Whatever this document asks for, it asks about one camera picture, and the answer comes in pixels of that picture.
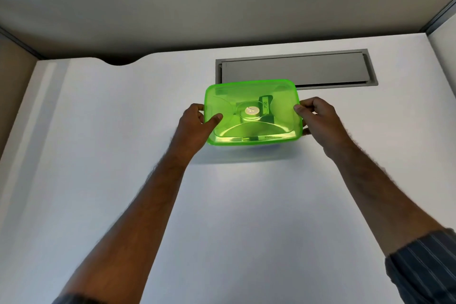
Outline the person's right hand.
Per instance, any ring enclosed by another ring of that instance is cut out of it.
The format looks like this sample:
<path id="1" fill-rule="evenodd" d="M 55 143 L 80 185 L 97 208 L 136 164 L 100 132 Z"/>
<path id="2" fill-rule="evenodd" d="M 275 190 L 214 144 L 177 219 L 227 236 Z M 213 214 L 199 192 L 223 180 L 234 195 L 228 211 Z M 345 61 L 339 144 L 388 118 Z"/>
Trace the person's right hand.
<path id="1" fill-rule="evenodd" d="M 309 110 L 303 134 L 312 135 L 329 158 L 334 159 L 347 149 L 356 147 L 331 104 L 319 97 L 301 100 L 299 104 Z"/>

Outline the striped dark right sleeve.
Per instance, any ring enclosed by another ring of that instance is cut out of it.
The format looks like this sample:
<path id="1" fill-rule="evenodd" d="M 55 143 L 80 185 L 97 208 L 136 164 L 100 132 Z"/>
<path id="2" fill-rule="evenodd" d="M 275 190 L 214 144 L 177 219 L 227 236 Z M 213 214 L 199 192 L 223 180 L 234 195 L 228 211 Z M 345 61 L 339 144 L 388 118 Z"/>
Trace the striped dark right sleeve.
<path id="1" fill-rule="evenodd" d="M 456 304 L 456 232 L 431 232 L 385 259 L 405 304 Z"/>

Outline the person's left forearm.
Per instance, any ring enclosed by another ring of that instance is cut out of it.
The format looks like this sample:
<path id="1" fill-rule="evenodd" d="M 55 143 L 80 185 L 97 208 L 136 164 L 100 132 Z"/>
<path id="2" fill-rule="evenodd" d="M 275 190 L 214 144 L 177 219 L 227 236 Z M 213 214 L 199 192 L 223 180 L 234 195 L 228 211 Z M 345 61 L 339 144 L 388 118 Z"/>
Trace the person's left forearm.
<path id="1" fill-rule="evenodd" d="M 170 145 L 52 304 L 140 304 L 185 170 L 196 152 Z"/>

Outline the person's left hand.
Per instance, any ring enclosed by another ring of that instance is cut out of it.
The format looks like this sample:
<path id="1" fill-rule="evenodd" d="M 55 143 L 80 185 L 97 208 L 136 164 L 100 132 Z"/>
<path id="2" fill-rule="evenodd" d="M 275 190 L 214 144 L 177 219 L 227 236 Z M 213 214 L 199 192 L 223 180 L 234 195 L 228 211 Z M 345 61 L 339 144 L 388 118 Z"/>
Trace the person's left hand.
<path id="1" fill-rule="evenodd" d="M 168 153 L 180 162 L 188 164 L 194 155 L 204 146 L 211 134 L 202 132 L 204 106 L 191 104 L 181 116 L 176 131 L 168 148 Z"/>

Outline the person's right forearm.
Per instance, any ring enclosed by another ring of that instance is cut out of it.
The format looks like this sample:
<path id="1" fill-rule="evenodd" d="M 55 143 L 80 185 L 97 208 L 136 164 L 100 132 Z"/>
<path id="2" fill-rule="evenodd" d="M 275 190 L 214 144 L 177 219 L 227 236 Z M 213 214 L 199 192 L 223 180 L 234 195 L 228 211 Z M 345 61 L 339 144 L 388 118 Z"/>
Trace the person's right forearm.
<path id="1" fill-rule="evenodd" d="M 352 140 L 324 146 L 383 254 L 445 227 L 410 199 Z"/>

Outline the green translucent plastic container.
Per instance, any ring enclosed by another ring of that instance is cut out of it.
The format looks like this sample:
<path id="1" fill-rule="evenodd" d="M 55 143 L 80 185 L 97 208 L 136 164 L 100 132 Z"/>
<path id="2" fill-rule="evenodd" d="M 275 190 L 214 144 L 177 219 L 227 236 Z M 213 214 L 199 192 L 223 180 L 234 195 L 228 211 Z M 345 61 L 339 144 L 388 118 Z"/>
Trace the green translucent plastic container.
<path id="1" fill-rule="evenodd" d="M 298 140 L 303 120 L 294 111 L 299 103 L 290 80 L 261 80 L 214 84 L 204 98 L 205 122 L 222 119 L 207 143 L 212 146 L 253 146 Z"/>

